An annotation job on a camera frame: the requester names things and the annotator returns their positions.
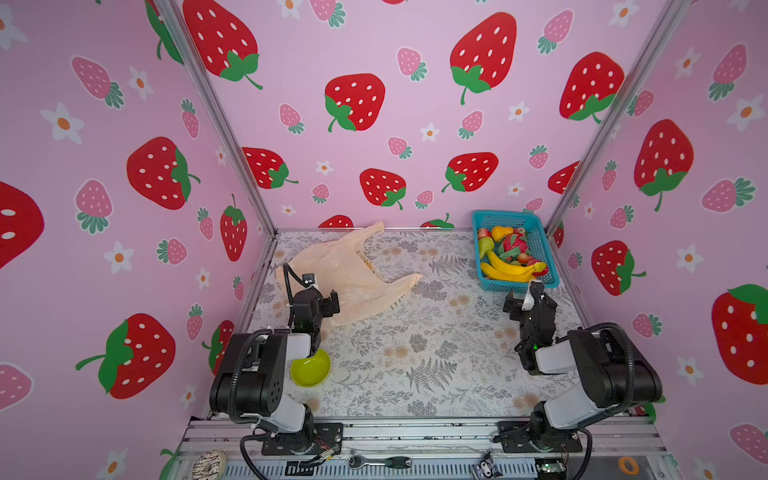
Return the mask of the translucent beige plastic bag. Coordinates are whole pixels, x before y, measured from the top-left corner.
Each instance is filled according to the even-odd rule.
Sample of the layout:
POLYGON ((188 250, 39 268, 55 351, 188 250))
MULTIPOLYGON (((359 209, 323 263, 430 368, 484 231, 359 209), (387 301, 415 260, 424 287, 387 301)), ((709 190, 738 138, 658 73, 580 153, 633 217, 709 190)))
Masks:
POLYGON ((288 262, 298 275, 313 274, 323 295, 337 292, 340 312, 324 324, 325 330, 382 313, 422 279, 420 274, 410 274, 387 283, 375 270, 364 254, 364 244, 384 230, 384 223, 379 221, 338 240, 309 246, 288 262))

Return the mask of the yellow fake banana bunch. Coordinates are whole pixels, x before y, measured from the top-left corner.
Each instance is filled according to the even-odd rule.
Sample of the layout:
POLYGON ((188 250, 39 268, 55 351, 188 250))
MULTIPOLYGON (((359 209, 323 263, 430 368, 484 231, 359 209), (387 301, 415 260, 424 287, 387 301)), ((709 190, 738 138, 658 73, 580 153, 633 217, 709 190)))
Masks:
POLYGON ((501 260, 493 251, 487 254, 488 262, 481 262, 480 269, 483 275, 491 280, 528 283, 548 268, 545 262, 535 262, 529 266, 511 265, 501 260))

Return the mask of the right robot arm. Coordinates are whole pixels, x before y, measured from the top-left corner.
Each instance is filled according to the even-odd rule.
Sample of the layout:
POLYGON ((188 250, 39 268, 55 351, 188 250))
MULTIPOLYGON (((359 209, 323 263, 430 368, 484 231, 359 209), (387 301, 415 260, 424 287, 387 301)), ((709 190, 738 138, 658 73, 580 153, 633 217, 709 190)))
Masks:
POLYGON ((523 299, 512 293, 505 298, 503 311, 519 323, 515 352, 525 371, 532 376, 578 374, 577 384, 565 393, 537 403, 528 421, 498 424, 493 441, 506 453, 580 452, 586 427, 662 398, 659 375, 622 327, 606 322, 557 339, 557 307, 536 286, 523 299))

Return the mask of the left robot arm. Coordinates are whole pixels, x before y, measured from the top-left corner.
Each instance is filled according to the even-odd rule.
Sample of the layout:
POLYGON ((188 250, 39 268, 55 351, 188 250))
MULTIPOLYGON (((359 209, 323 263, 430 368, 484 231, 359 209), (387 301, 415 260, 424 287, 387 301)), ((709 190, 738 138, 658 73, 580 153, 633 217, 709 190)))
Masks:
POLYGON ((336 291, 315 287, 290 298, 291 325, 232 336, 209 394, 213 413, 267 433, 269 446, 304 453, 315 444, 311 408, 284 393, 286 366, 314 357, 323 320, 340 312, 336 291))

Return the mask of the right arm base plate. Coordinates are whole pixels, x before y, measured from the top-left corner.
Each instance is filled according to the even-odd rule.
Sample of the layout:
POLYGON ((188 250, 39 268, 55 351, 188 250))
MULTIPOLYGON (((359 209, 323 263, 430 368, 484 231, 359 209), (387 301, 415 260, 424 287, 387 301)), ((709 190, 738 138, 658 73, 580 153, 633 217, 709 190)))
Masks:
POLYGON ((530 422, 501 421, 493 443, 505 453, 581 453, 582 443, 575 430, 532 426, 530 422))

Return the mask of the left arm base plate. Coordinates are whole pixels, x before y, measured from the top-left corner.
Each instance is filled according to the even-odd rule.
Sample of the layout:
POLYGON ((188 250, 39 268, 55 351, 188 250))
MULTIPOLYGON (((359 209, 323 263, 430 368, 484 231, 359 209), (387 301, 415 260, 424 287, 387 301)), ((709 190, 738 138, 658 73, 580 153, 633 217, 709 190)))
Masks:
POLYGON ((344 424, 315 423, 296 433, 278 433, 262 443, 262 456, 319 455, 327 450, 338 451, 342 445, 344 424))

